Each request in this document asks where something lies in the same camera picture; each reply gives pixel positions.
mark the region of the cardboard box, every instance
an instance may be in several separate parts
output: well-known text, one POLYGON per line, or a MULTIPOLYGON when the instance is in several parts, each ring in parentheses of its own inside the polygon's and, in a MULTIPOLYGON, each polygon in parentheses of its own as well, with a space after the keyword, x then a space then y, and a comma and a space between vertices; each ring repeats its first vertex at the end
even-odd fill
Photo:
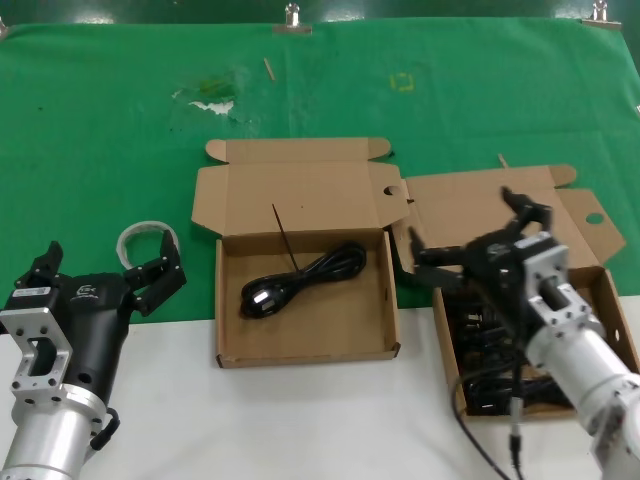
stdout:
POLYGON ((380 138, 212 140, 225 165, 198 172, 193 221, 217 241, 220 367, 392 359, 400 349, 389 236, 408 214, 398 168, 371 162, 390 152, 380 138), (355 240, 367 266, 353 280, 315 285, 262 320, 240 314, 251 280, 292 272, 272 204, 302 268, 355 240))
MULTIPOLYGON (((408 178, 403 185, 412 201, 410 214, 393 226, 394 242, 402 269, 413 272, 408 227, 413 226, 427 247, 465 245, 476 237, 503 228, 513 212, 502 201, 500 187, 529 195, 553 209, 553 235, 569 247, 569 279, 589 301, 607 333, 607 341, 633 372, 639 371, 629 327, 618 302, 611 274, 602 264, 624 246, 624 239, 593 193, 565 189, 576 178, 568 165, 506 168, 408 178)), ((539 225, 531 225, 533 233, 539 225)), ((449 319, 442 292, 433 301, 436 327, 445 375, 452 387, 459 375, 453 350, 449 319)), ((462 388, 458 402, 465 407, 462 388)), ((525 412, 534 417, 566 414, 566 410, 538 406, 525 412)))

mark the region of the box lid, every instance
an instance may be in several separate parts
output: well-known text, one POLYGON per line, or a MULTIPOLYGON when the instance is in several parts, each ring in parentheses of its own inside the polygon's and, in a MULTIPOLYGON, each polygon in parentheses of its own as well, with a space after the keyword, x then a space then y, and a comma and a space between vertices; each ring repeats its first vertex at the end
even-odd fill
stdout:
POLYGON ((408 215, 384 138, 211 140, 192 220, 221 235, 382 228, 408 215))
MULTIPOLYGON (((403 188, 413 200, 410 213, 393 226, 403 269, 413 272, 409 226, 416 228, 427 247, 465 245, 503 228, 513 216, 500 195, 503 185, 552 207, 552 233, 569 247, 570 268, 603 264, 625 241, 590 190, 560 188, 575 179, 576 171, 569 165, 407 178, 403 188)), ((529 228, 525 233, 533 233, 539 226, 529 228)))

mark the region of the green backdrop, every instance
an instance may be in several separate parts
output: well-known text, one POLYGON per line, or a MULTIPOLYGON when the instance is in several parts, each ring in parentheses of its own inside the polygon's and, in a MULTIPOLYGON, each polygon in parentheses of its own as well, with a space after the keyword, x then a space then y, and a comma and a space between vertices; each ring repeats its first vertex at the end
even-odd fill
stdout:
MULTIPOLYGON (((574 165, 629 244, 608 263, 620 294, 640 294, 638 105, 621 34, 572 20, 398 19, 311 36, 18 27, 0 43, 0 292, 52 239, 64 273, 120 271, 120 232, 161 220, 180 237, 188 285, 145 321, 211 318, 216 236, 190 221, 206 141, 384 136, 407 176, 497 168, 498 153, 574 165), (229 115, 190 105, 230 100, 229 115)), ((140 239, 133 260, 157 247, 140 239)), ((427 298, 399 291, 401 307, 427 298)))

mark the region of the white table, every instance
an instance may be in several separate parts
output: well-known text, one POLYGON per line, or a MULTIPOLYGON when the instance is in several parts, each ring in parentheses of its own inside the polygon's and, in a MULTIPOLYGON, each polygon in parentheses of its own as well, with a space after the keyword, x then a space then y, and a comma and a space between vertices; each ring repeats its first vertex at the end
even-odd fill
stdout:
MULTIPOLYGON (((640 297, 622 305, 640 343, 640 297)), ((449 409, 431 309, 401 311, 402 349, 384 362, 220 370, 213 334, 212 321, 131 328, 110 402, 122 425, 84 480, 497 478, 449 409)), ((0 337, 0 463, 19 359, 0 337)), ((512 474, 507 424, 472 430, 512 474)), ((523 435, 527 480, 600 478, 575 421, 523 435)))

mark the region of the robotic arm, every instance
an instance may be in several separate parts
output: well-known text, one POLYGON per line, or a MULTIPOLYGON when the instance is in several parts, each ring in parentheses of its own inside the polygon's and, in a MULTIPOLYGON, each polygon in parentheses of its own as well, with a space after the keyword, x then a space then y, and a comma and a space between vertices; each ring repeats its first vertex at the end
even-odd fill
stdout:
POLYGON ((62 248, 52 242, 0 311, 0 334, 22 351, 11 384, 18 428, 2 479, 79 478, 120 424, 107 407, 131 314, 149 315, 186 283, 169 232, 158 259, 124 275, 69 277, 58 273, 61 262, 62 248))
POLYGON ((551 375, 594 437, 593 454, 607 480, 640 474, 640 376, 603 340, 602 324, 568 280, 568 248, 551 235, 551 209, 503 188, 515 213, 501 230, 464 247, 424 248, 411 230, 418 279, 432 286, 470 286, 501 316, 538 370, 551 375), (540 232, 525 237, 530 223, 540 232), (462 266, 462 273, 440 269, 462 266))

